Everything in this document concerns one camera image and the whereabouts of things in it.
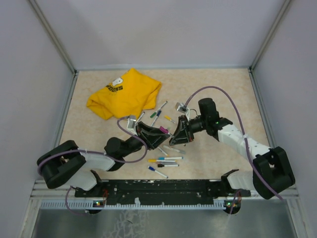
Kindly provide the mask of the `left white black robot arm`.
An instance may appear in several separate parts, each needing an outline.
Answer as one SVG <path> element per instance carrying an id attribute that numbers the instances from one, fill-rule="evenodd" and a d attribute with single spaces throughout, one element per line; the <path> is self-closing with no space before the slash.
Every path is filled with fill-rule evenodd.
<path id="1" fill-rule="evenodd" d="M 156 149 L 170 138 L 167 129 L 143 122 L 128 122 L 124 132 L 130 138 L 112 137 L 104 152 L 80 149 L 73 140 L 68 140 L 37 160 L 38 173 L 49 189 L 68 185 L 85 190 L 93 197 L 99 196 L 103 184 L 98 181 L 97 170 L 116 171 L 127 163 L 124 158 L 128 155 L 142 148 L 146 151 Z"/>

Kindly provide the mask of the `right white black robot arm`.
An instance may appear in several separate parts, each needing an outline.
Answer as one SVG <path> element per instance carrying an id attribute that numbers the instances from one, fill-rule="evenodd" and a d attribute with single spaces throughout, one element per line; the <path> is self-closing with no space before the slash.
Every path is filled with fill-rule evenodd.
<path id="1" fill-rule="evenodd" d="M 179 116 L 169 141 L 171 146 L 190 143 L 195 133 L 206 131 L 249 161 L 251 171 L 233 170 L 225 174 L 221 184 L 225 195 L 233 196 L 239 189 L 255 190 L 262 198 L 270 199 L 295 184 L 286 151 L 279 146 L 270 148 L 244 134 L 232 121 L 219 116 L 211 98 L 199 101 L 200 114 L 193 119 L 189 118 L 190 110 L 185 104 L 177 103 L 175 108 L 183 115 Z"/>

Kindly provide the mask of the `yellow cap rainbow marker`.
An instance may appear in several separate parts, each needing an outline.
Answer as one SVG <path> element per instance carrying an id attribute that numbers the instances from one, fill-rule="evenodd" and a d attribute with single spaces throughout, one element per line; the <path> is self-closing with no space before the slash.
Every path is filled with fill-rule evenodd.
<path id="1" fill-rule="evenodd" d="M 169 120 L 170 122 L 176 124 L 176 121 L 174 121 L 171 117 L 169 117 L 169 116 L 167 116 L 167 115 L 165 115 L 164 117 L 165 117 L 167 120 Z"/>

